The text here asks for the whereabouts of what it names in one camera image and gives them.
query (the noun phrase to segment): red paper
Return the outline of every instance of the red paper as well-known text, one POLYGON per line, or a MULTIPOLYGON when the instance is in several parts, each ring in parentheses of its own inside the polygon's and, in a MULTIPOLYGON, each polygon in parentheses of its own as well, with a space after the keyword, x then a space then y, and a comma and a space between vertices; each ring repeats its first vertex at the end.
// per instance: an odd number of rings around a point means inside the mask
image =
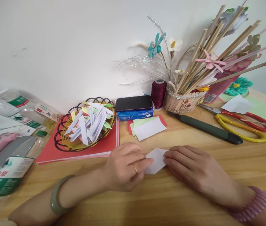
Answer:
MULTIPOLYGON (((159 116, 159 119, 160 119, 161 123, 162 123, 165 127, 167 127, 168 125, 167 125, 167 123, 165 122, 165 120, 163 119, 162 115, 157 115, 157 116, 159 116)), ((129 131, 129 134, 130 134, 130 135, 133 135, 132 130, 131 130, 131 126, 130 126, 131 123, 133 123, 133 120, 129 120, 129 121, 128 121, 128 123, 127 123, 127 131, 129 131)))
POLYGON ((115 120, 115 123, 109 132, 109 134, 103 138, 98 144, 95 146, 88 148, 79 152, 63 152, 58 150, 55 147, 54 136, 58 132, 58 126, 54 129, 51 137, 49 138, 47 144, 43 148, 41 154, 36 159, 36 163, 46 163, 46 162, 57 162, 67 159, 82 159, 82 158, 97 158, 97 157, 106 157, 107 154, 103 155, 95 155, 84 157, 85 155, 103 153, 112 151, 114 148, 119 146, 119 121, 115 120))

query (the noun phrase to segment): smartphone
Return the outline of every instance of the smartphone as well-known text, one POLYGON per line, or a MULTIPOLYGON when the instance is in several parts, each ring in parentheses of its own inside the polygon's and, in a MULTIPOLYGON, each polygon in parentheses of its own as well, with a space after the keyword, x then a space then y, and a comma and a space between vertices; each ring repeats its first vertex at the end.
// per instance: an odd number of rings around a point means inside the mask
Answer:
POLYGON ((116 100, 116 111, 149 110, 153 107, 150 95, 123 97, 116 100))

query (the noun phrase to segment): teal paper flower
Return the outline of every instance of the teal paper flower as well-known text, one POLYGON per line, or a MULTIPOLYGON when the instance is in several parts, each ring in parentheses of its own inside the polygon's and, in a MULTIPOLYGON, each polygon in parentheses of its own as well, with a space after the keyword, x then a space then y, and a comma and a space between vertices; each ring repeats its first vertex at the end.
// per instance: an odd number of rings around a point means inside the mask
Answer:
POLYGON ((155 39, 155 42, 151 41, 151 44, 148 48, 148 51, 149 52, 149 57, 152 56, 152 59, 154 58, 154 56, 157 54, 157 53, 160 53, 161 52, 161 46, 160 46, 160 43, 162 42, 162 40, 164 39, 164 37, 166 36, 166 33, 164 33, 160 38, 159 38, 159 33, 157 33, 156 35, 156 39, 155 39))
POLYGON ((230 96, 237 96, 239 94, 243 95, 248 92, 248 87, 252 86, 253 82, 248 81, 247 78, 238 77, 224 93, 230 96))

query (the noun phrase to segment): white wall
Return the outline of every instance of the white wall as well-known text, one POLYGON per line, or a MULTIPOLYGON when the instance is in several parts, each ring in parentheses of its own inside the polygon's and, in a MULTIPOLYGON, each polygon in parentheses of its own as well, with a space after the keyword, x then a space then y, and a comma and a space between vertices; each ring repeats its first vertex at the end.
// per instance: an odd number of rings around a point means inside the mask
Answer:
MULTIPOLYGON (((115 99, 139 87, 149 93, 151 83, 119 86, 146 75, 129 66, 117 72, 112 62, 147 54, 130 48, 155 39, 158 30, 146 16, 162 26, 167 38, 184 40, 182 54, 222 4, 234 8, 237 3, 242 0, 0 0, 0 90, 25 90, 64 113, 89 97, 115 99)), ((246 5, 249 21, 220 42, 217 54, 256 20, 262 20, 257 32, 266 27, 266 0, 248 0, 246 5)), ((266 45, 266 33, 260 43, 266 45)), ((253 65, 264 61, 266 51, 253 65)), ((266 93, 266 67, 245 76, 254 81, 253 88, 266 93)))

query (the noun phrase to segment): yellow scissors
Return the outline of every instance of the yellow scissors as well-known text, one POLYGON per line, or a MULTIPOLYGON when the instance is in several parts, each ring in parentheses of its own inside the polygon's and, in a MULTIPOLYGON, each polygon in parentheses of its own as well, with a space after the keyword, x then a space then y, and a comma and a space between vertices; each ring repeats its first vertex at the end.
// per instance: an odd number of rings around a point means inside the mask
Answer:
MULTIPOLYGON (((216 108, 212 108, 212 107, 209 107, 209 106, 206 106, 204 104, 199 104, 199 106, 205 108, 206 110, 208 110, 209 112, 215 114, 215 118, 216 120, 218 121, 218 123, 225 129, 227 130, 228 132, 230 133, 233 133, 235 135, 238 135, 240 138, 242 138, 243 140, 247 140, 247 141, 251 141, 251 142, 257 142, 257 143, 262 143, 262 142, 266 142, 266 135, 261 132, 261 131, 264 131, 266 132, 266 128, 263 128, 263 127, 260 127, 258 125, 255 125, 249 121, 243 121, 243 120, 246 120, 245 118, 239 116, 239 115, 236 115, 234 113, 231 113, 229 111, 226 111, 226 110, 219 110, 219 109, 216 109, 216 108), (237 118, 238 120, 248 124, 249 126, 251 127, 248 127, 248 126, 245 126, 245 125, 242 125, 240 123, 237 123, 237 122, 233 122, 227 118, 225 118, 223 115, 221 114, 224 114, 224 115, 229 115, 229 116, 232 116, 232 117, 235 117, 237 118), (257 138, 251 138, 251 137, 247 137, 247 136, 244 136, 244 135, 241 135, 239 134, 238 132, 234 131, 233 129, 229 128, 226 124, 230 124, 230 125, 233 125, 235 127, 238 127, 238 128, 242 128, 242 129, 245 129, 245 130, 248 130, 252 133, 255 133, 256 135, 259 136, 259 139, 257 138)), ((245 115, 249 116, 249 117, 252 117, 253 119, 256 119, 257 121, 259 122, 262 122, 262 123, 266 123, 266 120, 257 116, 257 115, 254 115, 254 114, 251 114, 251 113, 246 113, 245 115)))

